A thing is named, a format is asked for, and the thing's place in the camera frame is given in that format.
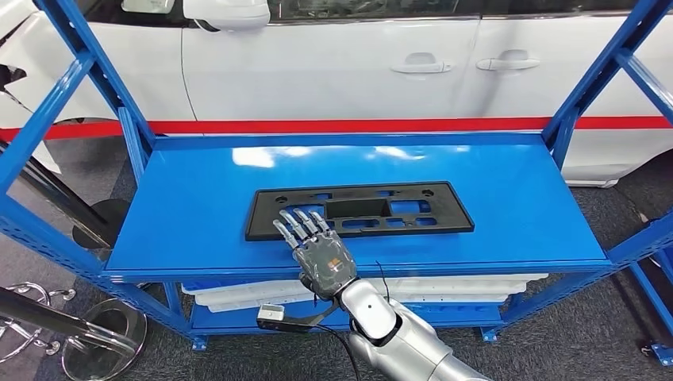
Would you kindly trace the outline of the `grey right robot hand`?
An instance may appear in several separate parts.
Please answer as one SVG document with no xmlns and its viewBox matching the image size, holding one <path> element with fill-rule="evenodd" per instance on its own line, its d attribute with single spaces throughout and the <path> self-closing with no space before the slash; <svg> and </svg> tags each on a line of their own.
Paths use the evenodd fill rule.
<svg viewBox="0 0 673 381">
<path fill-rule="evenodd" d="M 357 280 L 356 263 L 344 242 L 316 211 L 279 211 L 273 226 L 290 247 L 307 288 L 321 299 L 332 299 Z"/>
</svg>

